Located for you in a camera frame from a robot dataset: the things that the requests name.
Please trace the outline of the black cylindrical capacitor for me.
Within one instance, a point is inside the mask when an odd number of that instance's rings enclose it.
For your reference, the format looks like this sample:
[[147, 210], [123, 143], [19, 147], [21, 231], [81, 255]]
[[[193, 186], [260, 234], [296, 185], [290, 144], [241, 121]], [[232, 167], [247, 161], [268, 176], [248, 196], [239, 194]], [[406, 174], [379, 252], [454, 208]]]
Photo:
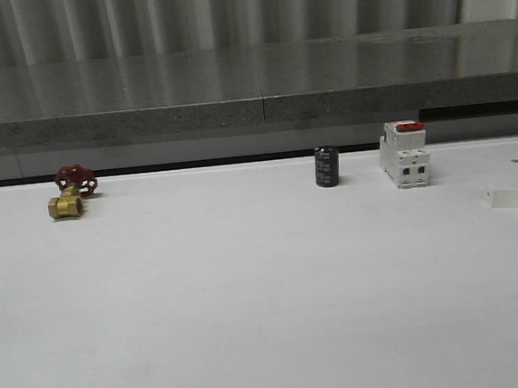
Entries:
[[333, 146], [320, 146], [315, 149], [316, 185], [331, 188], [339, 185], [339, 149]]

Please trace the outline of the grey stone countertop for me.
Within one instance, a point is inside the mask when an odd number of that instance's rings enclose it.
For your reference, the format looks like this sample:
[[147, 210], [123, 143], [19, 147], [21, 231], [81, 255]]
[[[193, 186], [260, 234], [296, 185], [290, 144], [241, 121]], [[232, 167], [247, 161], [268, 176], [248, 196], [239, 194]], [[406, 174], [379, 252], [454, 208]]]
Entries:
[[518, 20], [0, 69], [0, 183], [518, 134]]

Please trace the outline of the brass valve red handwheel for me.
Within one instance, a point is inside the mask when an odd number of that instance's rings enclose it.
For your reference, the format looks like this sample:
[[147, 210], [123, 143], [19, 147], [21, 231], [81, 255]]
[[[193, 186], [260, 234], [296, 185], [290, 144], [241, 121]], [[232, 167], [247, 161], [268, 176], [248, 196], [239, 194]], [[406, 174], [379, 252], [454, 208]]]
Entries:
[[81, 217], [84, 197], [92, 196], [98, 187], [95, 173], [80, 165], [62, 166], [54, 183], [61, 195], [52, 197], [48, 202], [48, 214], [53, 219]]

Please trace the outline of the white circuit breaker red switch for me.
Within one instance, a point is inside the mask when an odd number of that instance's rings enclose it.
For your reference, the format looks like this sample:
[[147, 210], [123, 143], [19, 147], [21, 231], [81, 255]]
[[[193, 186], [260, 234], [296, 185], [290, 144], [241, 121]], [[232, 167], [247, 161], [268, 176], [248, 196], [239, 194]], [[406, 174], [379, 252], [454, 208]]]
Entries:
[[400, 189], [429, 183], [430, 155], [425, 145], [423, 122], [391, 121], [380, 136], [380, 166]]

